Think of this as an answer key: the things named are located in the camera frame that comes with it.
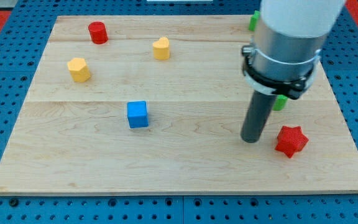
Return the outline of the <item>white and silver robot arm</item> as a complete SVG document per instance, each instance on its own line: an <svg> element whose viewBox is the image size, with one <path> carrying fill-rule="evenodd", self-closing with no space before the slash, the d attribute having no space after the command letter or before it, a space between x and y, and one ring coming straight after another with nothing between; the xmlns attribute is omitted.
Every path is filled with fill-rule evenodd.
<svg viewBox="0 0 358 224"><path fill-rule="evenodd" d="M249 45L245 80L265 95L293 100L313 84L322 46L345 0L262 0Z"/></svg>

